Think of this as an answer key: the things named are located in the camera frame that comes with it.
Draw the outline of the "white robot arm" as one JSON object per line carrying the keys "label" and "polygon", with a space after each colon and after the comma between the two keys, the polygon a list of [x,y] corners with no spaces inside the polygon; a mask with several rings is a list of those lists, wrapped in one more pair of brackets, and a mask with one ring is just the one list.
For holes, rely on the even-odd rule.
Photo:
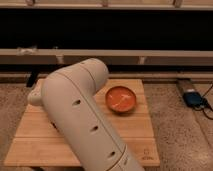
{"label": "white robot arm", "polygon": [[85,171],[145,171],[95,102],[108,68],[90,58],[49,74],[28,95],[40,106]]}

